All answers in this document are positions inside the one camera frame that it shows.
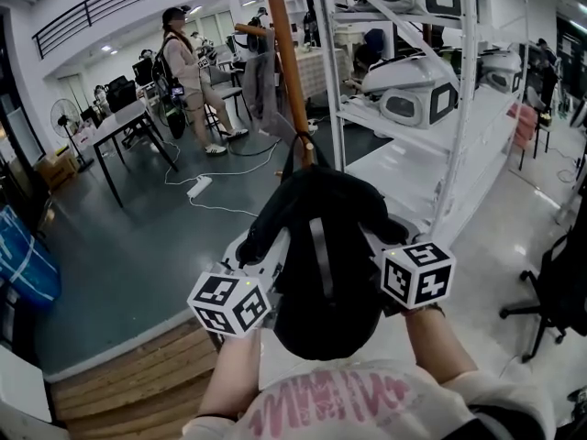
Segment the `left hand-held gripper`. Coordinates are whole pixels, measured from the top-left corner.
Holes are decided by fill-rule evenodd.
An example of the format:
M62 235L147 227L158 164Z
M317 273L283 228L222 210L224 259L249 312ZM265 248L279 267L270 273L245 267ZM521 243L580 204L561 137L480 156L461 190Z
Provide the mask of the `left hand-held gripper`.
M260 275L249 275L238 260L246 242L241 233L227 247L222 263L203 272L187 298L200 324L210 333L243 338L259 327L270 327L282 296L274 289L273 277L285 264L291 243L283 228L260 264Z

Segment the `black backpack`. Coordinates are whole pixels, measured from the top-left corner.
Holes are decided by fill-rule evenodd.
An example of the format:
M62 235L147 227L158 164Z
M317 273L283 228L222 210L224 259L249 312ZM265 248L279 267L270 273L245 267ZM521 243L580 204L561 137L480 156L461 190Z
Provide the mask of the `black backpack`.
M273 331L292 354L306 360L347 358L362 348L388 302L371 283L371 250L361 228L385 248L404 245L407 230L389 216L369 183L333 169L320 148L310 167L284 180L238 250L241 265L259 264L278 233L291 243L274 289L282 298Z

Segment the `person's left forearm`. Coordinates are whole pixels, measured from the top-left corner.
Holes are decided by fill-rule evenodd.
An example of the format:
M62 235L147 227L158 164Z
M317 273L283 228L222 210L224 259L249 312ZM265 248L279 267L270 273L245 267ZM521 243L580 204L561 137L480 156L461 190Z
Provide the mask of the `person's left forearm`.
M199 416L236 418L259 394L260 330L243 338L228 337L220 349Z

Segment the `table with checked cloth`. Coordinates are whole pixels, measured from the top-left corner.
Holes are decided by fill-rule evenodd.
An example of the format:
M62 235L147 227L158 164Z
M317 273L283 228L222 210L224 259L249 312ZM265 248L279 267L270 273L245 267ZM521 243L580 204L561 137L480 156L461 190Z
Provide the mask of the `table with checked cloth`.
M348 56L343 49L335 49L338 66L338 78L343 81L349 77ZM309 101L313 96L327 90L322 50L318 48L304 51L295 50L300 83L304 99Z

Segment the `person's cream printed shirt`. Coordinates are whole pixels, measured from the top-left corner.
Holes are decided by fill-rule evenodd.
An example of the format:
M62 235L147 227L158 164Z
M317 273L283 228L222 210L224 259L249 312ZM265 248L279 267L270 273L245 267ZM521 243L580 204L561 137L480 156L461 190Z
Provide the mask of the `person's cream printed shirt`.
M196 417L180 440L554 440L556 430L534 385L479 370L439 384L376 360L282 379L238 418Z

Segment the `black office chair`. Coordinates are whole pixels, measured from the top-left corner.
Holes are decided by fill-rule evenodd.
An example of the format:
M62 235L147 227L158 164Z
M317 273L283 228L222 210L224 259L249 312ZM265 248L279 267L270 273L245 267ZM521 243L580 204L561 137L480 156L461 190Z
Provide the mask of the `black office chair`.
M570 329L587 337L587 255L583 240L576 229L559 238L541 260L538 275L523 271L519 280L530 281L537 296L531 306L504 307L499 316L535 314L539 317L536 340L529 353L521 357L523 363L533 359L548 328L559 331L555 338L561 344Z
M106 101L112 113L116 113L137 100L136 85L122 75L106 86Z

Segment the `cardboard box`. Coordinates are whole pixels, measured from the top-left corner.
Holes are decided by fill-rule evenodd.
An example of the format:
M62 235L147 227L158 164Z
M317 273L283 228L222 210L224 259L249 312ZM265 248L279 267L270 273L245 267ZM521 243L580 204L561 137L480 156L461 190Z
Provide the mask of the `cardboard box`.
M51 155L45 155L34 166L51 192L74 178L79 170L79 162L70 148L62 148Z

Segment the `white metal shelving unit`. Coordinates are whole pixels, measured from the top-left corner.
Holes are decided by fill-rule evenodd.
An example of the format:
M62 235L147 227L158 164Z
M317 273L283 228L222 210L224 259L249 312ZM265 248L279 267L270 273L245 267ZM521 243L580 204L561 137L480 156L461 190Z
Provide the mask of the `white metal shelving unit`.
M530 50L528 0L460 0L461 15L399 14L382 0L314 0L324 52L336 166L369 182L392 215L423 222L427 237L451 243L476 212L509 156L523 103ZM382 58L426 55L459 91L458 107L429 129L385 118L362 89L368 71L353 67L370 29L384 32ZM335 49L348 56L338 78ZM523 80L515 93L481 83L480 55L515 50Z

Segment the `pink chair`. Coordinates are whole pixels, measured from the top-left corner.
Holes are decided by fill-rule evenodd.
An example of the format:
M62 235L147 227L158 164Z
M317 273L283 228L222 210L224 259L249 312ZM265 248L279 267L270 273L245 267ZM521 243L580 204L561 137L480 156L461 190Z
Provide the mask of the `pink chair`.
M550 140L551 118L535 107L515 102L507 115L516 121L513 145L520 150L518 169L521 171L526 156L526 148L534 142L533 158L537 156L540 133L546 134L545 152L548 152Z

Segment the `white table black legs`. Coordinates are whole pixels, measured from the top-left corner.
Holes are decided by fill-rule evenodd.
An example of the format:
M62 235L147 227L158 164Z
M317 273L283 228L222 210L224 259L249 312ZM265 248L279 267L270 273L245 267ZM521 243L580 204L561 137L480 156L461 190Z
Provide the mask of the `white table black legs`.
M126 164L122 156L120 147L118 146L116 136L122 133L127 128L137 126L140 126L142 128L146 136L149 138L149 140L155 146L155 148L159 151L159 153L165 159L165 161L169 164L169 166L174 171L178 170L178 168L175 165L175 162L171 159L170 155L162 146L163 137L159 132L159 129L153 122L147 106L142 101L137 100L120 109L119 111L113 113L112 115L108 116L102 122L100 127L97 128L96 133L94 134L92 139L92 146L94 148L94 154L98 160L102 173L105 176L106 183L108 184L109 189L113 194L114 198L116 199L116 202L120 208L123 208L124 205L120 199L120 196L117 192L116 186L111 178L111 175L105 165L105 160L101 153L101 147L108 141L112 140L114 142L115 150L118 157L120 158L123 164Z

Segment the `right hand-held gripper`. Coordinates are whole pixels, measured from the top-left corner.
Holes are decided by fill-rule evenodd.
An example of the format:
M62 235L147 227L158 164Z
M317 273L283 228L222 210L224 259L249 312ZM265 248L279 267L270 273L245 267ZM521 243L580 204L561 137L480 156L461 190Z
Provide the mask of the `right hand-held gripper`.
M371 283L381 283L382 291L405 310L447 299L454 278L455 256L434 242L417 243L427 237L428 227L423 222L402 217L392 220L407 230L405 244L409 246L385 250L385 244L372 231L361 228L371 250Z

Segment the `black monitor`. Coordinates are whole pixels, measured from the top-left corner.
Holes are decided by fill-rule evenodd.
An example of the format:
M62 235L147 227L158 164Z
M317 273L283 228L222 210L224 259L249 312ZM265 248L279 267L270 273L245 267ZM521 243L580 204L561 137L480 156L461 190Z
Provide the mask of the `black monitor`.
M141 59L132 66L137 86L145 86L153 82L152 68L153 61L151 58Z

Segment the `grey hanging garment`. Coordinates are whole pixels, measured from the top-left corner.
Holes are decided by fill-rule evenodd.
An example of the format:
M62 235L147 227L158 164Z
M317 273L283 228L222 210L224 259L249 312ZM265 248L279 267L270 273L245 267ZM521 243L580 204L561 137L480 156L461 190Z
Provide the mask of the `grey hanging garment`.
M295 137L294 122L281 65L274 50L247 61L242 91L254 128L290 147Z

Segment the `wooden coat stand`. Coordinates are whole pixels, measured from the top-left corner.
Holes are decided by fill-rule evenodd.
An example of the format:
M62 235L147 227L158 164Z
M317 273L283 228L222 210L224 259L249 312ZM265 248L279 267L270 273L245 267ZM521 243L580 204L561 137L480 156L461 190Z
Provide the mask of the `wooden coat stand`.
M310 167L314 162L314 145L308 130L308 119L305 111L302 86L299 78L299 70L295 57L294 43L291 36L291 25L286 11L284 0L266 0L271 10L273 21L273 34L277 41L277 48L280 54L282 71L286 85L288 101L293 116L293 126L296 138L291 146L291 162L286 163L286 168L278 172L282 180L286 172L294 171L294 153L297 142L302 147L301 164L304 168Z

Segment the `black pedestal fan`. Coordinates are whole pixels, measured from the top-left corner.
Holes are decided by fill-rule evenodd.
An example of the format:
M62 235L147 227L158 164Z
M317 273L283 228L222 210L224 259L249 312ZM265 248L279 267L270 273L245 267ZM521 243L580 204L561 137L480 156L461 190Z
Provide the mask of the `black pedestal fan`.
M55 133L69 141L78 161L79 171L90 169L94 160L87 159L82 153L83 143L88 137L83 132L83 120L74 103L65 98L57 100L50 110L50 122Z

